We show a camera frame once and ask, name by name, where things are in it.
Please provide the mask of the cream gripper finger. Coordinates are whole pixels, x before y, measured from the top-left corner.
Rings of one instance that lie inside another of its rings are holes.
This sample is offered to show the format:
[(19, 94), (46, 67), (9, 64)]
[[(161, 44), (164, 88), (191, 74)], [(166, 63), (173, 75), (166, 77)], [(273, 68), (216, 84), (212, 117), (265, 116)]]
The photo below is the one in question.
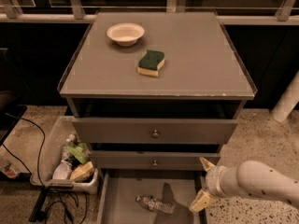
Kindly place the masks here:
[(212, 171), (215, 168), (215, 165), (204, 157), (200, 158), (200, 162), (206, 172)]
[(192, 212), (200, 212), (205, 208), (215, 203), (218, 199), (213, 196), (209, 191), (200, 189), (189, 206), (189, 210)]

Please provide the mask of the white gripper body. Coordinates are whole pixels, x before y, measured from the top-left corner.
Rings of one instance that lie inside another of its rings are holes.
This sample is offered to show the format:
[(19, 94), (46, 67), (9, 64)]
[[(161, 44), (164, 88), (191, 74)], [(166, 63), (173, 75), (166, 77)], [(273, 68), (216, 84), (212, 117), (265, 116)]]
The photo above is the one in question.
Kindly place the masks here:
[(207, 190), (217, 198), (229, 198), (239, 194), (236, 168), (215, 166), (206, 173)]

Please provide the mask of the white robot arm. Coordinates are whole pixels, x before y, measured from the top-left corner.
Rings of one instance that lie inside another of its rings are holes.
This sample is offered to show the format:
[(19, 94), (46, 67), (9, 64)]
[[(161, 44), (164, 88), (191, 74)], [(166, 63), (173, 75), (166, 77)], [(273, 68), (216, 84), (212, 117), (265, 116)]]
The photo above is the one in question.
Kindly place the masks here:
[(280, 201), (299, 208), (299, 181), (259, 161), (244, 161), (237, 167), (214, 165), (201, 158), (206, 186), (200, 189), (189, 210), (200, 212), (218, 199), (243, 197)]

